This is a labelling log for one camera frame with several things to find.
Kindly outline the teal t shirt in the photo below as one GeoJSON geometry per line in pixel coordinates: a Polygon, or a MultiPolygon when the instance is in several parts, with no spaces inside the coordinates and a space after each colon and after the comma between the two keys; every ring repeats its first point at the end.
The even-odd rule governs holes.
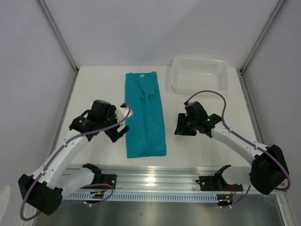
{"type": "Polygon", "coordinates": [[[166,133],[156,72],[127,73],[125,101],[133,116],[126,120],[127,158],[165,156],[166,133]]]}

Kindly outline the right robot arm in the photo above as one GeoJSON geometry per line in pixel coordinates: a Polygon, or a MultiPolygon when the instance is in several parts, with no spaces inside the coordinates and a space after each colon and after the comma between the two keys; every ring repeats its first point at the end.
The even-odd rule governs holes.
{"type": "Polygon", "coordinates": [[[249,167],[226,165],[217,171],[214,183],[218,189],[243,184],[268,195],[287,179],[289,171],[280,147],[248,140],[243,134],[227,128],[221,116],[208,115],[197,101],[185,102],[184,108],[186,112],[178,114],[175,135],[205,134],[235,151],[249,164],[249,167]]]}

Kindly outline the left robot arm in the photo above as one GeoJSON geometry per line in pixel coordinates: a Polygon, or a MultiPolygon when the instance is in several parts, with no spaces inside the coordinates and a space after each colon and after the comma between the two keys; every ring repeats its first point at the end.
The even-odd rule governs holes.
{"type": "Polygon", "coordinates": [[[24,206],[29,204],[38,213],[53,214],[59,209],[63,199],[81,188],[114,187],[103,182],[102,170],[86,163],[68,180],[60,183],[60,178],[76,155],[99,133],[104,132],[112,142],[118,141],[130,128],[123,126],[133,111],[129,103],[119,108],[103,100],[95,100],[91,109],[73,119],[62,144],[31,175],[23,174],[18,185],[23,199],[20,217],[24,221],[24,206]]]}

